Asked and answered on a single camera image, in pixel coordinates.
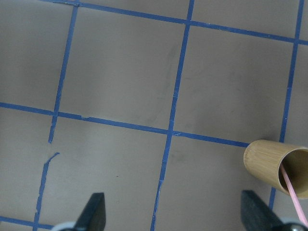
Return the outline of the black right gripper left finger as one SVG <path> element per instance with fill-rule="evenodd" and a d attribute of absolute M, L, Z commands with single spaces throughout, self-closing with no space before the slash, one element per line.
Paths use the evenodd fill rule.
<path fill-rule="evenodd" d="M 105 196 L 93 193 L 73 226 L 74 231 L 103 231 L 106 226 Z"/>

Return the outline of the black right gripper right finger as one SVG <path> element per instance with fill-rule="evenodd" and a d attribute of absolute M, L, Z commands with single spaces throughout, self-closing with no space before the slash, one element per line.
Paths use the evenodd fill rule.
<path fill-rule="evenodd" d="M 241 221 L 246 231 L 282 231 L 284 223 L 252 190 L 241 192 Z"/>

